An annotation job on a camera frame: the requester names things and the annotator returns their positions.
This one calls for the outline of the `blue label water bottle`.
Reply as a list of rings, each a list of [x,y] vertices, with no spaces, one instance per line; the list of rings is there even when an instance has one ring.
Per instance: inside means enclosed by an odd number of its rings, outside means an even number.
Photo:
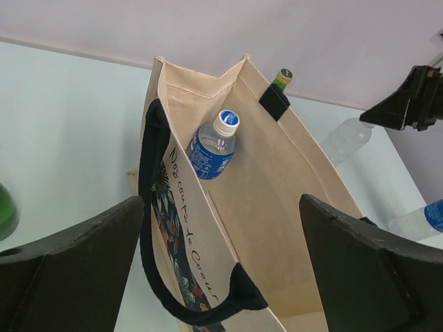
[[[239,124],[239,116],[224,109],[196,130],[186,154],[198,178],[212,180],[225,170],[235,153]]]

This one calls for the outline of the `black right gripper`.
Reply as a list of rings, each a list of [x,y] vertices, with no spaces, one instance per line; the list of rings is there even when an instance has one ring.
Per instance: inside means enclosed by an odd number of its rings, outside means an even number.
[[[400,87],[364,111],[359,120],[397,131],[406,127],[427,130],[442,120],[442,69],[412,67]]]

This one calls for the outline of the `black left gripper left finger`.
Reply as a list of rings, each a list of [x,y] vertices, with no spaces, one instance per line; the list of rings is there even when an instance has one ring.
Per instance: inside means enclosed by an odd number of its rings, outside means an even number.
[[[133,196],[1,252],[2,331],[113,331],[143,221]]]

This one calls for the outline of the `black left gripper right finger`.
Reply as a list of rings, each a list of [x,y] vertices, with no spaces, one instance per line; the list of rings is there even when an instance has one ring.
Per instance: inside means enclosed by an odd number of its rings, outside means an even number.
[[[311,194],[300,197],[299,209],[330,331],[442,330],[442,250]]]

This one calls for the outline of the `clear unlabelled plastic water bottle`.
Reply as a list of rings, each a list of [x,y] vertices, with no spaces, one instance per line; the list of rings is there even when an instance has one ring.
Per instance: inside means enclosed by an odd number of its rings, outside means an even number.
[[[374,124],[349,118],[337,126],[320,146],[333,166],[337,167],[371,139],[374,128]]]

